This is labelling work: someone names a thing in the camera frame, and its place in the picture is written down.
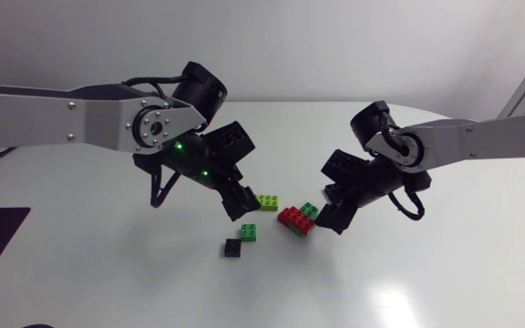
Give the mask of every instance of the red lego block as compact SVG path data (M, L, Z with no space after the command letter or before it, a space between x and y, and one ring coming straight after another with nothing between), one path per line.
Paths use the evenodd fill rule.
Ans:
M292 225L293 228L301 232L304 236L308 235L309 231L315 227L315 222L295 207L282 210L277 219L286 227Z

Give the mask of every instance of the table surface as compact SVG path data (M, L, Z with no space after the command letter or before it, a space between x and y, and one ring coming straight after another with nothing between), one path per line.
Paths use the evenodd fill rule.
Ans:
M256 150L242 183L280 207L323 207L335 149L368 158L349 128L367 103L229 103ZM441 118L390 106L401 126ZM0 160L0 207L32 212L0 257L0 328L525 326L525 159L430 171L427 215L388 199L342 236L299 238L256 211L231 222L220 196L185 178L160 209L130 154L89 145L18 149ZM242 257L221 256L241 223Z

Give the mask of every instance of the lime green lego block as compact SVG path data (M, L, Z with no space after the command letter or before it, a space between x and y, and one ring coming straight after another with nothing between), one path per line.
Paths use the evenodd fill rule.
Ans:
M287 226L287 228L289 228L289 230L292 231L292 232L293 232L294 234L296 234L297 236L299 236L299 237L303 236L303 234L302 234L300 231L298 231L297 228L295 228L295 227L293 226L293 224L289 224L289 225Z
M279 210L279 197L272 195L256 195L256 199L261 203L259 210Z
M256 224L243 224L241 226L242 241L256 241Z
M310 202L306 202L305 205L303 205L299 210L301 210L301 212L305 213L313 220L317 218L317 214L319 213L319 210Z

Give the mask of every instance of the round joint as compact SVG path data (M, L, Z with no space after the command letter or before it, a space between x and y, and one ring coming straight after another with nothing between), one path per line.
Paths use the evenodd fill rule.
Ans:
M403 154L397 153L394 157L394 161L403 166L413 168L420 164L423 159L423 145L420 139L412 133L403 133L401 135L393 136L394 140L400 144L403 148L408 149L408 153Z
M133 137L144 148L154 148L170 139L165 131L169 122L162 118L163 108L157 106L141 110L133 122Z

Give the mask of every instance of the black lego block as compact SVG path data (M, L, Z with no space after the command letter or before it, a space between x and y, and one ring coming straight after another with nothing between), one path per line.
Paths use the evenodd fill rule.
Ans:
M242 241L239 239L227 239L226 246L224 246L224 256L226 257L241 257Z

